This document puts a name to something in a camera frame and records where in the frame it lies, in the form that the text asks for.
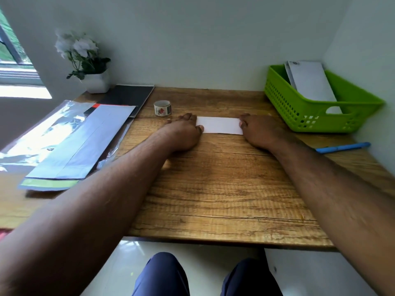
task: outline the left hand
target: left hand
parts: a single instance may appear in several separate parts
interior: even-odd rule
[[[203,133],[202,125],[196,126],[196,115],[187,113],[177,119],[168,119],[158,131],[169,144],[171,151],[186,151],[194,147]]]

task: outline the roll of tape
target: roll of tape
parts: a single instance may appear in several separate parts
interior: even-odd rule
[[[155,115],[167,116],[171,114],[171,103],[169,101],[156,101],[154,103]]]

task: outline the windowsill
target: windowsill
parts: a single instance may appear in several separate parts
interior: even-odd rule
[[[0,85],[0,97],[52,99],[52,96],[45,86],[35,85]]]

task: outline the desk surface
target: desk surface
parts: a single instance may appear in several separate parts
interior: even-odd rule
[[[96,101],[83,94],[77,101]],[[118,150],[118,156],[146,139],[165,122],[153,103],[169,100],[175,118],[237,117],[242,112],[279,115],[262,92],[155,88]],[[318,148],[351,144],[344,134],[297,134]],[[384,191],[395,195],[394,178],[365,149],[328,157]],[[15,187],[24,175],[0,174],[0,228],[15,228],[48,199],[25,197]],[[128,232],[153,239],[264,243],[281,247],[333,244],[297,194],[281,165],[242,136],[203,134],[192,150],[168,159]]]

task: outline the white paper strip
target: white paper strip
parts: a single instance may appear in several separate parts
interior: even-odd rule
[[[243,135],[240,119],[228,117],[205,117],[198,116],[196,125],[204,126],[204,133],[221,133]]]
[[[26,177],[84,179],[135,107],[100,105]]]

